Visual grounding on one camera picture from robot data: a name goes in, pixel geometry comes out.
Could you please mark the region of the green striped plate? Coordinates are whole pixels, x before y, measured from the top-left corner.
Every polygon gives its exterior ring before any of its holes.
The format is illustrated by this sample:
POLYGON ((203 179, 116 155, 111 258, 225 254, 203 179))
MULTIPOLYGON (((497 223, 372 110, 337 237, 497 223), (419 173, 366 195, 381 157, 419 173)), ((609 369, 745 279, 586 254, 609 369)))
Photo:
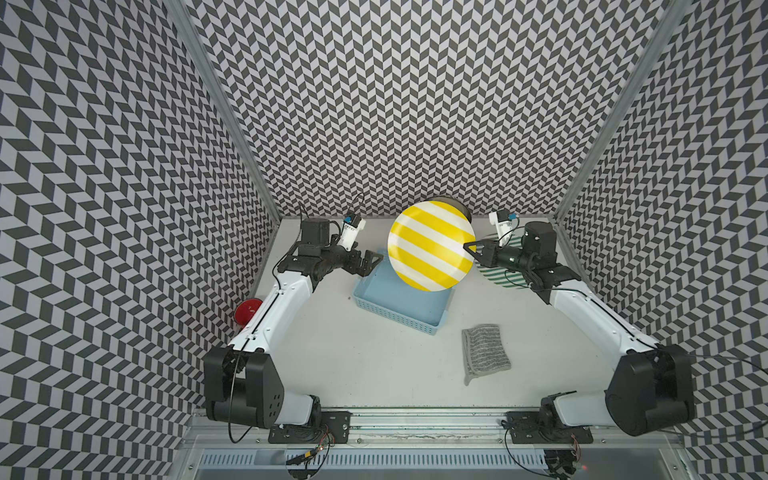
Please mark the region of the green striped plate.
MULTIPOLYGON (((498 240, 498 238, 498 235, 495 233, 483 237, 484 240, 498 240)), ((505 242, 509 246, 520 247, 522 237, 510 234, 509 237, 505 238, 505 242)), ((502 267, 484 267, 477 262, 475 262, 475 266, 480 274, 494 285, 507 289, 525 289, 528 287, 528 282, 524 280, 521 273, 508 272, 502 267)))

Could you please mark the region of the yellow striped plate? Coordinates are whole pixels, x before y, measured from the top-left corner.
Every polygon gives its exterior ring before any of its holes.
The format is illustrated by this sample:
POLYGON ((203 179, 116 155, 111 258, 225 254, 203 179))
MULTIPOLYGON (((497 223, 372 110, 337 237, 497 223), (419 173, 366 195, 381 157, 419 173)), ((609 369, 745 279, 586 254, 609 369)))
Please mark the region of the yellow striped plate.
POLYGON ((476 240, 471 224, 450 223, 429 200, 401 212, 392 224, 387 240, 389 261, 409 286, 429 292, 457 286, 473 266, 464 250, 476 240))

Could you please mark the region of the grey knitted dish cloth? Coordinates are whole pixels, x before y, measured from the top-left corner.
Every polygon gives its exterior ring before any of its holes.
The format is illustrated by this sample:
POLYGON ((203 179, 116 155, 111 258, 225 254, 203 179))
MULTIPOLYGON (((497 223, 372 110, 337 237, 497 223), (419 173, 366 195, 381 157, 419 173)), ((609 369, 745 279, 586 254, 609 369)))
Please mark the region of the grey knitted dish cloth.
POLYGON ((512 364, 497 324, 481 324, 461 332, 464 385, 473 379, 508 371, 512 364))

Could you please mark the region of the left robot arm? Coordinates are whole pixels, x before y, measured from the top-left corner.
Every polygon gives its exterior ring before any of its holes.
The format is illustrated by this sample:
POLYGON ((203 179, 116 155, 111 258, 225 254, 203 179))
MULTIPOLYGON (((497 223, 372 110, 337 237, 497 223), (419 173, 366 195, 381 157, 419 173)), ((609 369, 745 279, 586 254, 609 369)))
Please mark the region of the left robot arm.
POLYGON ((259 429, 317 428, 319 399, 284 386, 272 351, 326 275, 342 269, 366 277, 383 256, 340 245, 296 243, 276 265, 275 285, 248 323, 225 347, 203 357, 204 406, 213 421, 259 429))

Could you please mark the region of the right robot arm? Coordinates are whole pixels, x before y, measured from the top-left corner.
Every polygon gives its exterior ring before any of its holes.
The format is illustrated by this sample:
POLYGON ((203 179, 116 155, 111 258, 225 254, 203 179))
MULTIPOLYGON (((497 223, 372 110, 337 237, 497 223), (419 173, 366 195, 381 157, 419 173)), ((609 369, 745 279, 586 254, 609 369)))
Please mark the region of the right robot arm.
POLYGON ((569 318, 602 353, 612 370, 602 391, 564 392, 542 399, 538 419, 552 435, 577 427, 616 427, 637 437, 695 418, 692 361, 680 346, 664 346, 620 317, 582 277, 558 260, 557 234, 547 222, 523 228, 496 226, 498 239, 467 242, 463 249, 481 266, 521 274, 524 288, 569 318))

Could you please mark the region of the light blue plastic basket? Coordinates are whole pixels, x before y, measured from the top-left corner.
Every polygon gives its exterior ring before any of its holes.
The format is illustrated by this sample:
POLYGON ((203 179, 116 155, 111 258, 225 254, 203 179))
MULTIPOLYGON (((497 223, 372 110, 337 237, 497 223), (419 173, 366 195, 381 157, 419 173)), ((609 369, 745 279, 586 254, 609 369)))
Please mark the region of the light blue plastic basket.
POLYGON ((407 285, 395 272, 385 249, 373 272, 360 279, 352 299, 357 307, 434 336, 445 323, 453 290, 429 292, 407 285))

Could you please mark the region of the red round object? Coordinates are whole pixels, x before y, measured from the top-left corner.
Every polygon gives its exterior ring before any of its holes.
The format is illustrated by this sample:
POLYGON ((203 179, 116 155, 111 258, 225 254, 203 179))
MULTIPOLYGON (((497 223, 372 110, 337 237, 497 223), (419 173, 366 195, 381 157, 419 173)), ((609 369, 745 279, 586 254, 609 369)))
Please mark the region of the red round object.
POLYGON ((250 298, 240 303, 234 312, 234 320, 240 327, 245 327, 258 312, 263 301, 259 298, 250 298))

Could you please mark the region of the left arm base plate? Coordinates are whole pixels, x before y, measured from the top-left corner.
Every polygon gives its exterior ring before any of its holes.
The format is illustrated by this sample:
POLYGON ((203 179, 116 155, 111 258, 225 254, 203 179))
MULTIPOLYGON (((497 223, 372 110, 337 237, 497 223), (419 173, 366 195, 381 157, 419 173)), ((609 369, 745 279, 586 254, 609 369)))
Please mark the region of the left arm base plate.
POLYGON ((343 445, 348 442, 351 429, 350 411, 322 411, 317 421, 307 425, 276 425, 270 429, 270 444, 318 445, 329 442, 331 445, 343 445))

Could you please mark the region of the aluminium mounting rail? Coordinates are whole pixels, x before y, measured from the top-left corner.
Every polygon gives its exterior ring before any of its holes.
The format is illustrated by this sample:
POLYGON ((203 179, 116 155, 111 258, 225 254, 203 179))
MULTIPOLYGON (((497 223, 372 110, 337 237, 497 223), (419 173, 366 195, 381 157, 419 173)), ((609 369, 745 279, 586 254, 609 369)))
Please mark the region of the aluminium mounting rail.
MULTIPOLYGON (((332 407, 337 425, 332 428, 336 449, 345 448, 487 448, 505 441, 513 448, 564 448, 573 444, 571 434, 562 443, 538 434, 533 421, 522 421, 510 431, 502 426, 509 407, 472 408, 371 408, 332 407)), ((253 428, 238 443, 245 427, 229 428, 214 422, 203 410, 193 414, 183 449, 266 448, 272 444, 269 430, 253 428)))

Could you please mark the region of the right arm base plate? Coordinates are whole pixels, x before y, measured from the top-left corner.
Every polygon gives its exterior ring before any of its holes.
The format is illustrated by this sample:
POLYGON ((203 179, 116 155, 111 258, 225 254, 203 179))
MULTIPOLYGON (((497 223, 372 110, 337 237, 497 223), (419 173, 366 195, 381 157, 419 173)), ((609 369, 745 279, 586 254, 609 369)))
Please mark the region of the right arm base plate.
POLYGON ((538 411, 508 411, 501 422, 514 444, 589 445, 594 437, 588 427, 567 427, 540 419, 538 411))

